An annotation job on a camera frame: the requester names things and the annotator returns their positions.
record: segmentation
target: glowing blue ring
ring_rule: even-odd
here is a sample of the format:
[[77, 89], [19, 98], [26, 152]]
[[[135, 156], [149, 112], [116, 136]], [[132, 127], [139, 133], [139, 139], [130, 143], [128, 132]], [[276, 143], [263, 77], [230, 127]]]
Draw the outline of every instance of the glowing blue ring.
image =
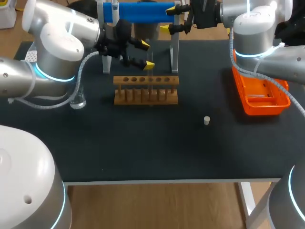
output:
[[55, 223], [53, 224], [51, 229], [54, 229], [56, 227], [56, 224], [58, 223], [59, 219], [61, 218], [61, 215], [63, 213], [63, 209], [65, 207], [65, 203], [66, 203], [66, 190], [65, 190], [64, 183], [62, 183], [62, 185], [63, 185], [63, 204], [62, 204], [61, 212], [59, 213], [59, 216], [57, 217], [57, 220], [55, 221]]
[[269, 50], [266, 51], [266, 52], [264, 52], [264, 53], [261, 53], [261, 54], [256, 54], [256, 55], [244, 55], [244, 54], [240, 54], [240, 53], [238, 53], [237, 51], [235, 51], [236, 55], [241, 56], [241, 57], [245, 57], [245, 58], [260, 57], [260, 56], [265, 55], [265, 54], [268, 53], [268, 52], [269, 52]]
[[75, 78], [75, 76], [73, 76], [72, 78], [67, 79], [67, 80], [54, 78], [54, 77], [49, 76], [49, 75], [47, 75], [46, 73], [44, 73], [44, 72], [38, 67], [37, 63], [36, 63], [36, 69], [39, 71], [39, 73], [41, 73], [43, 76], [49, 78], [50, 80], [55, 80], [55, 81], [59, 81], [59, 82], [69, 82], [69, 81], [71, 81], [71, 80], [73, 80], [73, 79]]
[[301, 209], [299, 208], [299, 206], [296, 204], [294, 195], [292, 194], [292, 190], [291, 190], [291, 175], [292, 175], [292, 170], [294, 169], [295, 166], [292, 167], [290, 174], [289, 174], [289, 178], [288, 178], [288, 189], [289, 189], [289, 194], [290, 194], [290, 198], [292, 203], [295, 206], [295, 209], [297, 211], [297, 213], [299, 213], [300, 217], [305, 221], [305, 216], [303, 215], [303, 213], [301, 212]]

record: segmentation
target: wooden test tube rack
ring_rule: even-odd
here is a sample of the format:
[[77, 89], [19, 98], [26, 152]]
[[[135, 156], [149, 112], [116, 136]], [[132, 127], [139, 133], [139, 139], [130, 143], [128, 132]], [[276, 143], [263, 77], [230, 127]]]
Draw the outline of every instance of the wooden test tube rack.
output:
[[[115, 105], [162, 105], [178, 104], [178, 76], [114, 76]], [[143, 85], [141, 89], [122, 89], [123, 86]], [[151, 89], [154, 85], [170, 85], [170, 89]]]

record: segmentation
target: perforated white panel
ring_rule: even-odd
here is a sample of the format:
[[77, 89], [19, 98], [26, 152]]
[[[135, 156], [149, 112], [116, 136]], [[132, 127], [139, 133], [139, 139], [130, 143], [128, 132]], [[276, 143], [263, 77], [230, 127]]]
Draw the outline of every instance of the perforated white panel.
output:
[[28, 62], [37, 62], [37, 51], [28, 51], [24, 60]]

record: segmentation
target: orange plastic container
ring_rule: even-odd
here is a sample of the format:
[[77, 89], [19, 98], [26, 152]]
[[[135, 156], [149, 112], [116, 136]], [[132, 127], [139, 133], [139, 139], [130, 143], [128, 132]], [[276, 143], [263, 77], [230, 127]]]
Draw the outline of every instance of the orange plastic container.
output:
[[[279, 115], [290, 106], [288, 96], [273, 83], [267, 80], [243, 77], [234, 66], [232, 70], [246, 114]], [[288, 83], [286, 81], [276, 81], [288, 90]]]

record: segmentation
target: white cylinder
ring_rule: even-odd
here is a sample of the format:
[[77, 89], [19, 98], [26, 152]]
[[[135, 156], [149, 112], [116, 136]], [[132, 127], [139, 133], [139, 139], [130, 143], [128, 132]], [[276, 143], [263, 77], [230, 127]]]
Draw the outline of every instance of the white cylinder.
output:
[[211, 118], [209, 116], [204, 117], [203, 121], [205, 125], [209, 125]]

